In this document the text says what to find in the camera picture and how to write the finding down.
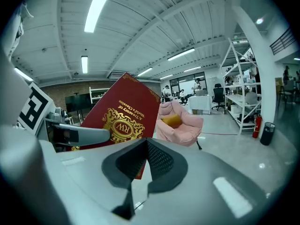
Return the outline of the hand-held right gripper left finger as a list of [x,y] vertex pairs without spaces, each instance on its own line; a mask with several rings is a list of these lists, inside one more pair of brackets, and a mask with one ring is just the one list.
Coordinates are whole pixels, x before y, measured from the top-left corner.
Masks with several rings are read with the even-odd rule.
[[88,198],[114,218],[131,225],[145,225],[147,219],[134,205],[147,191],[132,188],[132,181],[146,160],[146,139],[134,139],[100,148],[58,154],[68,175]]

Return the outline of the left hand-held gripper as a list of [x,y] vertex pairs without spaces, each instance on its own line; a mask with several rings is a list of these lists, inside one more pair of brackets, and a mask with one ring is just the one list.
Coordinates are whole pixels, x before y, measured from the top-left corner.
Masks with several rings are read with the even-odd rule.
[[18,126],[39,140],[51,142],[56,152],[67,151],[67,146],[89,146],[110,139],[111,133],[107,129],[64,124],[64,110],[57,107],[35,83],[29,88],[31,94],[18,117]]

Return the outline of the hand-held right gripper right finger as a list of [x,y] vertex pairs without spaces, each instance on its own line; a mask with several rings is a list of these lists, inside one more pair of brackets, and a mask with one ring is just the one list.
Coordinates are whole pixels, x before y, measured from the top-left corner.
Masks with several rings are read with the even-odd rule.
[[136,225],[255,225],[265,192],[249,177],[202,150],[167,141],[162,145],[187,161],[185,178],[173,190],[150,194],[134,216]]

